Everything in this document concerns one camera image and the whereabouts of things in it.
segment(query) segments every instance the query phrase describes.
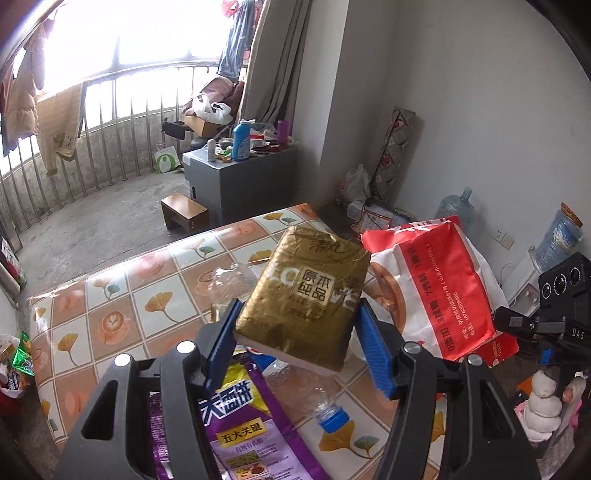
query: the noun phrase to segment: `camera lens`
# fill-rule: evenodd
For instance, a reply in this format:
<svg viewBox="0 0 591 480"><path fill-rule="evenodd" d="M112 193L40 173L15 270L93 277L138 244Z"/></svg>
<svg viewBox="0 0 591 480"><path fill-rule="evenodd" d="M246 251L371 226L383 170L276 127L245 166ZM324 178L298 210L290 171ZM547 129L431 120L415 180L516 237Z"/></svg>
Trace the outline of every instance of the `camera lens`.
<svg viewBox="0 0 591 480"><path fill-rule="evenodd" d="M549 283L544 283L544 286L542 287L542 296L547 299L548 297L550 297L550 294L552 293L552 287L550 287Z"/></svg>
<svg viewBox="0 0 591 480"><path fill-rule="evenodd" d="M581 272L578 268L574 267L570 271L570 284L576 285L577 283L579 283L580 279L581 279Z"/></svg>
<svg viewBox="0 0 591 480"><path fill-rule="evenodd" d="M566 291L566 277L562 273L554 279L554 291L557 295L562 295Z"/></svg>

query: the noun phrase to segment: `blue gripper pad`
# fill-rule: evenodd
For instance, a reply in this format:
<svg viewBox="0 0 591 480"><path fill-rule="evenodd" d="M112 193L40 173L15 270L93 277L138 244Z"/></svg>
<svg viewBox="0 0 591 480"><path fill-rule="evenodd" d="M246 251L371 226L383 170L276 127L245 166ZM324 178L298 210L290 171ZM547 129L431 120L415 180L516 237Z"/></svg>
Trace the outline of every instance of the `blue gripper pad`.
<svg viewBox="0 0 591 480"><path fill-rule="evenodd" d="M394 325L380 322L365 299L359 303L355 331L376 388L392 400L396 392L396 356L404 344L402 336Z"/></svg>
<svg viewBox="0 0 591 480"><path fill-rule="evenodd" d="M218 390L223 384L228 365L236 348L236 340L233 334L234 325L236 325L236 320L243 306L244 304L241 301L236 300L234 305L230 304L228 307L230 311L225 311L222 320L220 320L223 326L207 362L205 388L210 392Z"/></svg>

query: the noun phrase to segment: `wooden stool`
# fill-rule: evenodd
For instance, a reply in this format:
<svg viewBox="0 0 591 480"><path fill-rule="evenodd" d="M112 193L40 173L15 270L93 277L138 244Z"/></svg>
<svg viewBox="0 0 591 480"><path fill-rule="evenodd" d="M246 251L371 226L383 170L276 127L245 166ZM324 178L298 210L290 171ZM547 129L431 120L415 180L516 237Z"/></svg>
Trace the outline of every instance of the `wooden stool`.
<svg viewBox="0 0 591 480"><path fill-rule="evenodd" d="M209 230L209 212L203 205L185 197L182 193L172 195L160 201L162 214L168 230L178 226L189 233Z"/></svg>

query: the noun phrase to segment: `packaged tissue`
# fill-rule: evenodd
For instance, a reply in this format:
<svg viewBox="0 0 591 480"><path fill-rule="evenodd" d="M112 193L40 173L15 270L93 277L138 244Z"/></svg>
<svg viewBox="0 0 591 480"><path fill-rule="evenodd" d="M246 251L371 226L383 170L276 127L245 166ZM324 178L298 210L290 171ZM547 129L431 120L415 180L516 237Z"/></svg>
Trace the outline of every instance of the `packaged tissue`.
<svg viewBox="0 0 591 480"><path fill-rule="evenodd" d="M235 356L221 389L199 409L222 478L330 480L248 354ZM150 428L157 478L173 479L160 393L150 397Z"/></svg>
<svg viewBox="0 0 591 480"><path fill-rule="evenodd" d="M321 375L343 368L370 255L291 226L236 321L238 343Z"/></svg>

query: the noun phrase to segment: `camera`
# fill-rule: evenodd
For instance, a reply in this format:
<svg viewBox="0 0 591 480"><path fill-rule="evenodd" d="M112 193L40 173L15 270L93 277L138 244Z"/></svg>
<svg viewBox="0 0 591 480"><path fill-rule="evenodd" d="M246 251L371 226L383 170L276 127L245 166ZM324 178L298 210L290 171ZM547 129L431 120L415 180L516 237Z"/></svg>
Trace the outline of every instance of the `camera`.
<svg viewBox="0 0 591 480"><path fill-rule="evenodd" d="M554 321L565 317L591 328L591 261L583 254L574 253L542 273L538 286L538 316Z"/></svg>

